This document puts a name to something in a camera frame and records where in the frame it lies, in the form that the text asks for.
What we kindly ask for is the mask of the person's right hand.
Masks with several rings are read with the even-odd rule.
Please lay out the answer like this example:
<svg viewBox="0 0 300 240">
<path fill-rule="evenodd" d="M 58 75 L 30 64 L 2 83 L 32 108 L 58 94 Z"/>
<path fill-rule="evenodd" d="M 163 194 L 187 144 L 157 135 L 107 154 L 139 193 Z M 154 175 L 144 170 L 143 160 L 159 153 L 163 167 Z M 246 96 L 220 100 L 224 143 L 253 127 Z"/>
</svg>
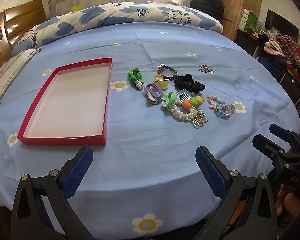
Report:
<svg viewBox="0 0 300 240">
<path fill-rule="evenodd" d="M 276 215 L 282 218 L 281 225 L 285 231 L 292 226 L 300 213 L 300 197 L 294 192 L 293 188 L 282 184 L 277 194 Z"/>
</svg>

